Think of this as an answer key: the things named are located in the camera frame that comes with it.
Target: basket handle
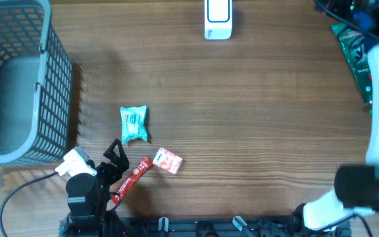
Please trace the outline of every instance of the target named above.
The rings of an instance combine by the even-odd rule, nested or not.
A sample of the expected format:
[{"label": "basket handle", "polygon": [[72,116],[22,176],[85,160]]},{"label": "basket handle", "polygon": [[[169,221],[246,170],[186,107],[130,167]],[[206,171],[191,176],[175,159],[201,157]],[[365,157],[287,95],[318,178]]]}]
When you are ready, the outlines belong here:
[{"label": "basket handle", "polygon": [[45,18],[43,19],[42,35],[40,39],[39,52],[42,54],[47,51],[47,44],[49,41],[49,31],[51,28],[52,20],[52,7],[49,0],[36,0],[38,1],[45,11]]}]

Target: green snack bag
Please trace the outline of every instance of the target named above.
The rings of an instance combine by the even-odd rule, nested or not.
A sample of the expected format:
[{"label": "green snack bag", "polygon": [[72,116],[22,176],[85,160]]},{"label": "green snack bag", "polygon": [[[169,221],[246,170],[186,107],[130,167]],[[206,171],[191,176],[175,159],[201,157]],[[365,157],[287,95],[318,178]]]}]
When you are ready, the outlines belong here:
[{"label": "green snack bag", "polygon": [[147,141],[147,130],[144,127],[147,106],[121,108],[122,144],[141,138]]},{"label": "green snack bag", "polygon": [[372,78],[368,65],[368,57],[361,41],[364,36],[354,30],[346,29],[344,23],[332,26],[343,53],[349,63],[356,83],[362,93],[365,103],[372,103]]}]

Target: wooden table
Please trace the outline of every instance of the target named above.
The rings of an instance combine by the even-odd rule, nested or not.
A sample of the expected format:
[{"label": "wooden table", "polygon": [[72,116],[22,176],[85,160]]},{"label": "wooden table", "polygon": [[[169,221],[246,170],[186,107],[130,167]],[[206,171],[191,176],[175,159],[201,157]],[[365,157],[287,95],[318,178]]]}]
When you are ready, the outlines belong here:
[{"label": "wooden table", "polygon": [[[160,147],[185,161],[176,176],[147,171],[121,217],[289,214],[330,190],[339,165],[365,161],[371,117],[334,23],[310,0],[235,1],[232,39],[206,41],[202,1],[53,5],[74,63],[71,144],[104,161],[119,109],[147,105],[151,142],[124,147],[130,167]],[[0,167],[0,204],[55,166]],[[13,196],[9,236],[57,235],[67,180]],[[368,220],[379,236],[379,215]],[[353,231],[365,235],[357,221]]]}]

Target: gray plastic basket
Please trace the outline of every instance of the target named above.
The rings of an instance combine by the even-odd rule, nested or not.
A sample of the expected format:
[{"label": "gray plastic basket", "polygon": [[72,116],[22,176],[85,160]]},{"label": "gray plastic basket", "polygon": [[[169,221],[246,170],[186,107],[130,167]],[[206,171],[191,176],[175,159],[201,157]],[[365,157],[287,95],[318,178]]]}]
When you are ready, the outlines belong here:
[{"label": "gray plastic basket", "polygon": [[72,65],[48,0],[0,0],[0,165],[66,153]]}]

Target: red wrapper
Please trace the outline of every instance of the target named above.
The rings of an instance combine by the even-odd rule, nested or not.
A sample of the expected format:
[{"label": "red wrapper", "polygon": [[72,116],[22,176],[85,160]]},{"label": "red wrapper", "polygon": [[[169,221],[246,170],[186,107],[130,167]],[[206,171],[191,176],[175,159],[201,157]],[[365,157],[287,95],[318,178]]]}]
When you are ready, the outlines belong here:
[{"label": "red wrapper", "polygon": [[147,158],[143,157],[143,159],[139,162],[137,167],[131,172],[129,177],[119,186],[119,189],[116,191],[119,193],[120,197],[114,195],[112,197],[112,201],[118,204],[119,200],[121,200],[128,190],[131,189],[132,185],[137,182],[137,180],[144,174],[144,172],[151,166],[152,162]]}]

